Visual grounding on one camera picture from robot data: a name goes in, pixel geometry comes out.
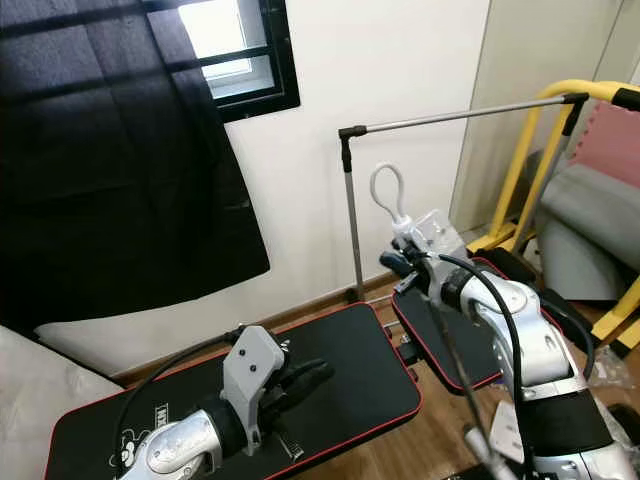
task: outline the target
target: black curtain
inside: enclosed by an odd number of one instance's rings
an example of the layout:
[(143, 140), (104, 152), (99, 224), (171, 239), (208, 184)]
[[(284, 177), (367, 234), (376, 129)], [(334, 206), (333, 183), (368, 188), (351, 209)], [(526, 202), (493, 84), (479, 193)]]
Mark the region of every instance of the black curtain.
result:
[(0, 28), (0, 323), (170, 305), (269, 269), (175, 8), (0, 0)]

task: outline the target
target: black window frame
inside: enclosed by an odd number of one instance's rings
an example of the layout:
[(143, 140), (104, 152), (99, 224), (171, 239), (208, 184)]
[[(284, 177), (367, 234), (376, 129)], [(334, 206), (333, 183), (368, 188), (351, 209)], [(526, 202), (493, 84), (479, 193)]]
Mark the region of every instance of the black window frame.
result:
[[(203, 1), (206, 0), (146, 0), (144, 4), (147, 13), (151, 13)], [(300, 92), (291, 48), (285, 0), (258, 0), (258, 4), (262, 16), (266, 45), (195, 60), (198, 66), (206, 67), (242, 58), (251, 59), (252, 57), (263, 55), (269, 57), (271, 74), (273, 75), (273, 87), (214, 99), (224, 122), (232, 122), (300, 106)], [(194, 68), (193, 62), (171, 66), (172, 71), (189, 68)]]
[[(200, 3), (203, 1), (206, 0), (139, 0), (140, 3), (138, 6), (142, 5), (145, 13), (149, 14), (162, 10), (177, 9), (183, 5)], [(224, 122), (240, 120), (243, 118), (278, 112), (300, 106), (300, 94), (296, 78), (295, 64), (293, 61), (293, 51), (291, 49), (291, 37), (289, 34), (289, 23), (287, 19), (285, 0), (257, 1), (260, 7), (266, 45), (246, 48), (244, 50), (214, 55), (206, 58), (174, 62), (166, 65), (166, 68), (170, 73), (177, 73), (194, 68), (202, 68), (208, 65), (229, 62), (231, 60), (238, 60), (242, 58), (251, 59), (253, 57), (265, 55), (268, 56), (274, 86), (237, 95), (229, 95), (217, 99), (214, 98), (220, 116)], [(0, 37), (3, 39), (12, 38), (39, 31), (68, 28), (76, 25), (82, 25), (86, 22), (106, 20), (112, 16), (120, 16), (122, 13), (122, 9), (114, 8), (102, 11), (98, 10), (96, 12), (91, 12), (90, 14), (61, 15), (60, 17), (52, 19), (8, 26), (0, 31)], [(155, 72), (150, 71), (147, 74), (153, 75), (154, 73)], [(109, 82), (123, 82), (128, 79), (129, 78), (126, 76), (123, 78), (114, 76), (109, 78)], [(7, 102), (7, 105), (24, 104), (58, 95), (77, 93), (93, 88), (101, 88), (103, 86), (103, 79), (60, 85), (43, 89), (42, 91), (16, 95)]]

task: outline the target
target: cartoon logo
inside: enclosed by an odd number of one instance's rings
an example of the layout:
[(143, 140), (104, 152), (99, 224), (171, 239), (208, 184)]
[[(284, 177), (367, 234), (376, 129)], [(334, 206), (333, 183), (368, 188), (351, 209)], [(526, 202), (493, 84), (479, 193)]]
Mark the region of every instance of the cartoon logo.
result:
[[(160, 427), (165, 426), (169, 423), (169, 404), (164, 403), (155, 407), (154, 409), (154, 419), (155, 419), (155, 428), (158, 429)], [(130, 468), (133, 465), (133, 461), (136, 458), (136, 451), (138, 450), (138, 446), (142, 443), (144, 438), (151, 433), (150, 430), (142, 430), (136, 434), (136, 432), (128, 428), (122, 431), (122, 435), (120, 436), (120, 458), (122, 459), (122, 465), (125, 468)], [(115, 468), (115, 456), (111, 455), (109, 457), (109, 466)]]
[[(130, 428), (122, 432), (122, 436), (120, 437), (120, 458), (122, 459), (122, 464), (126, 468), (133, 465), (133, 460), (136, 456), (136, 449), (144, 437), (149, 435), (149, 433), (149, 430), (142, 430), (136, 435), (136, 432)], [(109, 457), (109, 465), (115, 468), (116, 462), (114, 455)]]

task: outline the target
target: black cloth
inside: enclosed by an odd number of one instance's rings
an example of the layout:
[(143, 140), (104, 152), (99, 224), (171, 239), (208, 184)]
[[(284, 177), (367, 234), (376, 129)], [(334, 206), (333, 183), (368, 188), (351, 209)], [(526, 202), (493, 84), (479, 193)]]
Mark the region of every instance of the black cloth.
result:
[(147, 10), (0, 0), (0, 307), (14, 329), (170, 305), (269, 269), (178, 12)]
[[(355, 305), (277, 335), (290, 340), (292, 364), (323, 358), (333, 377), (285, 412), (282, 422), (304, 455), (295, 465), (280, 442), (267, 437), (253, 457), (238, 453), (211, 478), (281, 478), (395, 428), (415, 416), (422, 397), (368, 305)], [(173, 422), (222, 388), (222, 357), (149, 385), (133, 402), (122, 432), (133, 452), (158, 418)], [(127, 394), (68, 413), (56, 424), (45, 480), (108, 480), (114, 422)]]

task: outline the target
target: wooden floor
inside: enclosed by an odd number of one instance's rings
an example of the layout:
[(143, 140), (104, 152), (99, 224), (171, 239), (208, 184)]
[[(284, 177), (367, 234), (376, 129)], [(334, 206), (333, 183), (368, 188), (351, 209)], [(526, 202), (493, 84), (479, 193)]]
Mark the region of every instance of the wooden floor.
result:
[[(388, 293), (391, 293), (390, 286), (371, 292), (367, 298)], [(374, 304), (374, 307), (381, 323), (396, 320), (388, 300)], [(308, 316), (330, 310), (326, 308)], [(394, 342), (398, 342), (403, 330), (399, 326), (392, 330)], [(582, 353), (577, 349), (573, 351), (578, 361), (583, 362)], [(640, 372), (638, 351), (631, 352), (626, 362), (632, 373)], [(424, 362), (413, 368), (419, 376), (419, 388), (424, 396), (424, 406), (413, 420), (295, 478), (438, 480), (475, 465), (477, 462), (462, 440), (462, 428), (471, 421), (464, 397), (451, 395)], [(624, 402), (640, 411), (640, 392), (637, 390), (607, 387), (592, 391), (606, 405)], [(502, 387), (489, 386), (477, 392), (485, 425), (491, 424), (501, 399), (509, 399)]]

